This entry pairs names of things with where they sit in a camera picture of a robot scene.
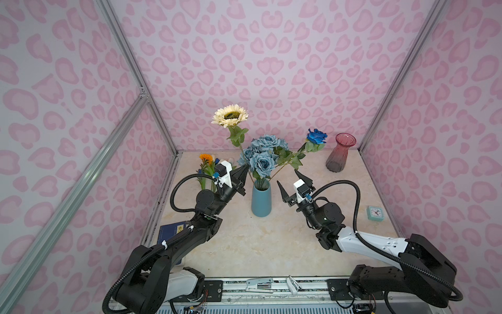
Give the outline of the teal ceramic vase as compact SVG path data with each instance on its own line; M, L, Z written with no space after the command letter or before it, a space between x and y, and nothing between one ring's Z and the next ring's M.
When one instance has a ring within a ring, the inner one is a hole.
M266 217L271 213L271 186L266 179L257 180L252 191L252 213L256 217Z

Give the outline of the dusty blue rose bouquet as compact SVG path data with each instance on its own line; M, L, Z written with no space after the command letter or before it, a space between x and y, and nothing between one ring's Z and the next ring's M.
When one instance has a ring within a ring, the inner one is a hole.
M250 145L241 151L237 162L240 166L248 166L257 190L267 190L277 168L281 170L290 165L297 170L302 166L301 160L305 156L303 149L291 151L285 139L264 135L252 140Z

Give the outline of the orange carnation stem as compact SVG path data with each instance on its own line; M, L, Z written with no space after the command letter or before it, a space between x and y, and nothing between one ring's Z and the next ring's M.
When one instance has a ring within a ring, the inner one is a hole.
M215 166L215 159L213 158L213 156L211 156L210 154L201 154L199 158L201 160L201 163L197 172L199 174L213 176ZM211 179L199 177L197 178L197 180L199 181L202 190L214 191L214 183Z

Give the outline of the blue rose stem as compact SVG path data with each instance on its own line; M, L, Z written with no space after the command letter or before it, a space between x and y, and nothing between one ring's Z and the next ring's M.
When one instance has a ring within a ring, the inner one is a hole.
M274 178L274 176L285 166L291 166L295 170L299 170L299 168L303 165L301 162L302 159L310 153L316 153L322 150L326 146L327 140L327 133L318 129L309 129L303 145L295 152L284 147L275 147L273 152L278 155L278 170L277 173L272 175L272 178Z

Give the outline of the cream sunflower stem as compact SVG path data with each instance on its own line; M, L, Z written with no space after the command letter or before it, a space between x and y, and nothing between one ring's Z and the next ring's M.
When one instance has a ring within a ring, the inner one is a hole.
M241 124L248 120L248 111L239 104L227 105L218 109L213 115L212 124L218 125L228 131L227 140L234 146L240 149L244 163L248 163L249 154L248 148L244 148L248 128L242 127Z

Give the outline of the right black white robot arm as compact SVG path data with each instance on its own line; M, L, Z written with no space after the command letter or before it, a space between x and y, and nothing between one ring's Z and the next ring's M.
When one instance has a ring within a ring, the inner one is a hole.
M305 217L307 226L317 231L316 238L325 250L354 253L380 260L384 267L358 264L346 282L355 298L375 293L412 294L430 306L448 307L464 296L455 285L457 268L428 239L419 234L409 238L392 238L358 230L361 201L359 186L349 180L337 180L316 189L312 179L296 172L295 192L288 194L279 186L282 201ZM321 193L337 185L348 185L356 193L352 226L347 226L341 208Z

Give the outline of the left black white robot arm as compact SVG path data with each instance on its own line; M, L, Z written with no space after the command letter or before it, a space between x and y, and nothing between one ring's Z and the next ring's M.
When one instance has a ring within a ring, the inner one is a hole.
M173 267L216 235L222 224L218 214L236 194L246 193L248 169L247 165L233 169L229 162L222 161L214 175L194 173L178 182L174 193L188 180L199 177L212 180L217 191L198 192L196 205L191 209L194 216L182 232L152 247L140 245L133 250L120 277L103 299L103 313L115 312L111 300L123 306L120 313L156 313L166 300L176 298L176 294L168 293L181 286L171 277Z

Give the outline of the red glass vase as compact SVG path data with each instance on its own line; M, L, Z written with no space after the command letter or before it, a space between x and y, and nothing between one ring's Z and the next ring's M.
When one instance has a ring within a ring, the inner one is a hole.
M326 167L329 171L339 173L344 170L349 154L349 149L353 147L357 141L356 138L349 133L339 133L335 136L336 147L332 150L326 161Z

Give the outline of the small teal clock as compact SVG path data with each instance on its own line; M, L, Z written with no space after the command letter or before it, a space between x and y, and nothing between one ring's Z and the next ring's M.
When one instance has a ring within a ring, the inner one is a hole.
M375 206L368 206L367 218L370 221L383 222L385 220L384 209Z

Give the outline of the blue book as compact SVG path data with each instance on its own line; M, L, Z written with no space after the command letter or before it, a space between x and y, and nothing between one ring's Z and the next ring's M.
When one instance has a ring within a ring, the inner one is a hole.
M190 233L185 232L185 230L190 229L190 226L190 221L181 221L160 226L157 244L166 243L168 249L184 245L188 241L188 234Z

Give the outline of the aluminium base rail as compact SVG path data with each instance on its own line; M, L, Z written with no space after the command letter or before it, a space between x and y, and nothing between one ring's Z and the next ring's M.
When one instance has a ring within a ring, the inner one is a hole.
M145 313L439 313L415 296L353 296L346 277L206 278L174 273Z

